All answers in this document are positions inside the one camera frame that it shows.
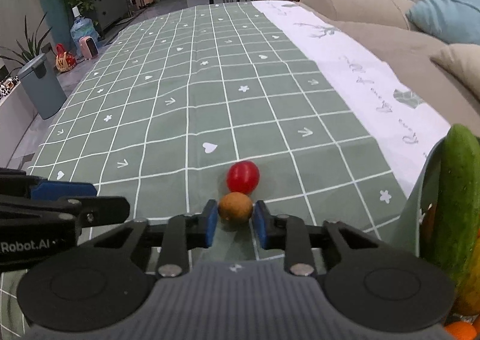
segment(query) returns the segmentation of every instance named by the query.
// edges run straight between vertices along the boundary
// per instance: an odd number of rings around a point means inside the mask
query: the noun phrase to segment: light blue pillow
[[[420,0],[406,17],[447,44],[480,45],[480,0]]]

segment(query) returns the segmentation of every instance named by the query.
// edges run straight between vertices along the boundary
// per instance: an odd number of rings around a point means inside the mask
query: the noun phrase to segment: metal screw
[[[290,267],[290,272],[296,276],[308,276],[314,271],[315,269],[310,264],[297,263]]]
[[[176,264],[165,264],[158,268],[158,273],[165,278],[174,278],[182,273],[182,269]]]
[[[285,228],[287,226],[287,219],[289,216],[287,214],[279,214],[274,218],[274,225],[277,228]]]
[[[58,217],[60,219],[64,219],[64,220],[73,219],[73,215],[68,214],[68,213],[59,213]]]

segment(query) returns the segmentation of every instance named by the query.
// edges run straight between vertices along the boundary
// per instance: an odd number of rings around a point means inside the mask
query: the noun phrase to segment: white heart print
[[[210,144],[209,142],[204,142],[202,144],[203,149],[205,149],[205,153],[212,153],[215,149],[217,149],[217,144]]]

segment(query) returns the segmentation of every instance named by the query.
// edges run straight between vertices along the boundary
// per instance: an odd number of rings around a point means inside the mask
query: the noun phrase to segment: sofa cushion
[[[300,0],[334,21],[354,21],[409,29],[405,12],[411,0]]]
[[[419,0],[406,17],[446,43],[480,44],[480,0]]]
[[[430,57],[446,44],[425,33],[404,30],[392,26],[357,22],[334,22],[344,33],[357,40],[369,51],[383,60],[388,54],[411,52]]]
[[[460,80],[480,99],[480,46],[452,44],[440,49],[431,60]]]
[[[423,33],[355,22],[330,22],[390,65],[401,83],[416,92],[449,123],[480,136],[480,103],[454,76],[430,61],[445,48]]]

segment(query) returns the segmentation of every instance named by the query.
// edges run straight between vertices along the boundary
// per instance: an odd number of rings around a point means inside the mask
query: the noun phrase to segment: red tomato
[[[250,194],[258,186],[260,171],[252,161],[232,165],[226,174],[226,185],[231,192]]]

